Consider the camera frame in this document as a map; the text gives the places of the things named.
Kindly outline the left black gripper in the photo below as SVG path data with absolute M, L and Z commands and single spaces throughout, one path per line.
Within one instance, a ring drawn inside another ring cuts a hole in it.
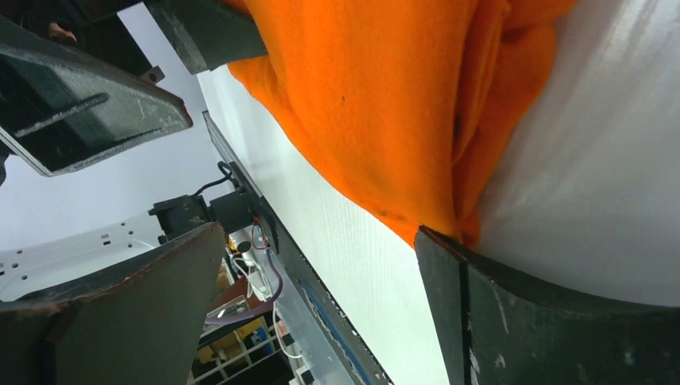
M 193 125 L 184 101 L 153 85 L 164 73 L 119 17 L 137 4 L 1 2 L 1 143 L 10 154 L 57 176 Z M 267 54 L 255 22 L 232 6 L 144 4 L 192 75 Z

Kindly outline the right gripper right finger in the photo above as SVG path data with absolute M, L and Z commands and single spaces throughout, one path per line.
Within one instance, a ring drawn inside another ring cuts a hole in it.
M 679 310 L 571 290 L 426 227 L 419 270 L 451 384 L 676 384 Z

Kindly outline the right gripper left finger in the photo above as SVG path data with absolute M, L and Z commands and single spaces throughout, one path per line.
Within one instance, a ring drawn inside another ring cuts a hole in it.
M 183 384 L 212 302 L 224 231 L 158 248 L 1 304 L 4 384 Z

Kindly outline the orange t-shirt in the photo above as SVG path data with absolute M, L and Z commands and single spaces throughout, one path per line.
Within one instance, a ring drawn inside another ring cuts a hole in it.
M 235 1 L 266 54 L 229 70 L 342 195 L 406 242 L 468 247 L 571 1 Z

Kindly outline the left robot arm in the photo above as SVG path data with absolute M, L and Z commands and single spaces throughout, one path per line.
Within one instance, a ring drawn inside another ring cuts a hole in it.
M 1 301 L 35 298 L 208 222 L 231 171 L 217 148 L 193 32 L 206 1 L 112 1 L 77 20 L 62 1 L 1 19 Z

